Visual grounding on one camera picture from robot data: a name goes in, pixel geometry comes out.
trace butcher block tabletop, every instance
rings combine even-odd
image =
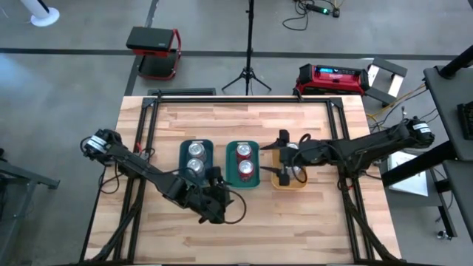
[[[361,98],[341,98],[350,137],[369,134]],[[125,97],[120,108],[116,131],[129,149],[135,141],[142,100],[143,97]],[[157,112],[152,145],[156,154],[150,163],[162,171],[178,168],[179,147],[184,140],[211,140],[214,166],[220,166],[225,175],[225,147],[231,141],[254,140],[261,147],[274,142],[280,129],[287,129],[292,141],[299,141],[305,133],[313,139],[331,139],[327,107],[323,103],[160,103]],[[143,147],[150,113],[143,131]],[[341,136],[337,111],[335,116]],[[259,152],[261,166],[271,166],[271,152]],[[375,167],[368,173],[379,176]],[[114,175],[111,168],[106,179]],[[148,182],[135,263],[353,262],[341,192],[336,186],[336,167],[309,167],[307,175],[308,183],[302,190],[282,191],[272,186],[269,172],[260,171],[261,183],[257,188],[236,190],[248,204],[246,217],[236,225],[200,225],[197,214],[164,199]],[[362,177],[360,184],[370,227],[387,249],[400,257],[382,182]],[[103,190],[113,191],[116,185],[107,183]],[[125,188],[126,177],[120,177],[116,193],[100,193],[85,259],[95,256],[118,226]],[[232,199],[235,202],[228,206],[225,216],[228,221],[239,219],[243,212],[239,199],[233,195]],[[361,258],[366,258],[361,231],[358,226],[356,229]],[[126,257],[130,231],[131,225],[125,235],[122,257]]]

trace yellow tray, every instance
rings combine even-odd
[[[273,167],[276,168],[282,168],[281,162],[279,162],[279,150],[273,150]],[[305,178],[304,172],[301,171],[299,175],[297,176],[300,180],[303,180]],[[282,189],[282,190],[296,190],[296,189],[301,189],[304,188],[305,185],[307,185],[307,182],[301,183],[295,179],[292,179],[289,181],[289,185],[279,185],[279,178],[276,176],[276,174],[272,173],[271,174],[271,183],[273,184],[274,188],[276,189]]]

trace green tray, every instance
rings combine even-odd
[[[179,151],[179,168],[187,167],[187,162],[192,159],[188,153],[189,146],[194,142],[201,142],[205,148],[205,153],[207,154],[207,160],[204,163],[205,171],[209,170],[214,166],[214,144],[210,140],[185,140],[180,144]],[[181,170],[180,175],[185,175],[189,178],[194,178],[193,174],[189,174],[188,171]],[[198,177],[196,180],[200,185],[208,185],[208,180],[205,178],[205,175]]]
[[[250,161],[254,165],[253,176],[248,181],[242,181],[238,172],[237,146],[238,143],[248,143],[251,147]],[[237,140],[227,145],[226,164],[225,164],[225,180],[231,183],[233,188],[255,188],[259,185],[259,145],[254,141]]]

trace camera tripod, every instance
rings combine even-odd
[[[246,66],[243,68],[242,72],[239,74],[238,78],[232,80],[232,82],[228,83],[222,88],[222,91],[227,89],[233,83],[239,81],[240,79],[244,78],[246,82],[246,94],[248,95],[248,90],[250,86],[250,80],[254,79],[258,81],[261,85],[265,86],[267,89],[271,91],[271,88],[262,82],[260,79],[256,77],[256,74],[253,71],[253,67],[251,67],[251,53],[253,52],[253,48],[251,47],[251,41],[253,39],[253,18],[254,18],[254,0],[249,0],[250,2],[250,10],[247,11],[248,13],[248,47],[246,49]]]

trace gray floor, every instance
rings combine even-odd
[[[19,1],[0,7],[0,47],[56,49],[125,49],[133,26],[143,25],[151,0],[49,0],[61,19],[48,28],[24,22]],[[243,51],[247,1],[160,0],[153,27],[176,27],[185,50]],[[473,43],[472,9],[466,0],[346,0],[341,18],[313,14],[309,29],[291,32],[282,20],[294,16],[289,0],[256,0],[253,46],[272,52],[351,52],[391,54],[459,53]],[[0,147],[11,163],[61,180],[57,191],[39,188],[34,211],[22,226],[13,265],[53,265],[78,259],[97,192],[100,167],[81,156],[78,142],[98,128],[113,128],[126,88],[133,56],[0,55]],[[136,80],[133,95],[157,88],[219,88],[236,77],[244,58],[183,58],[172,81]],[[288,95],[306,63],[366,67],[370,60],[255,58],[253,67],[273,87],[271,95]],[[444,61],[393,61],[408,68],[400,94],[421,84],[422,70]],[[240,81],[225,91],[244,94]],[[267,91],[253,83],[255,95]],[[364,99],[367,112],[380,104]],[[429,93],[405,104],[408,116],[434,109]],[[389,116],[396,123],[401,111]],[[440,119],[430,123],[437,138],[446,140]],[[404,259],[439,265],[472,265],[473,248],[456,204],[452,216],[459,237],[438,241],[435,208],[401,209],[390,203]]]

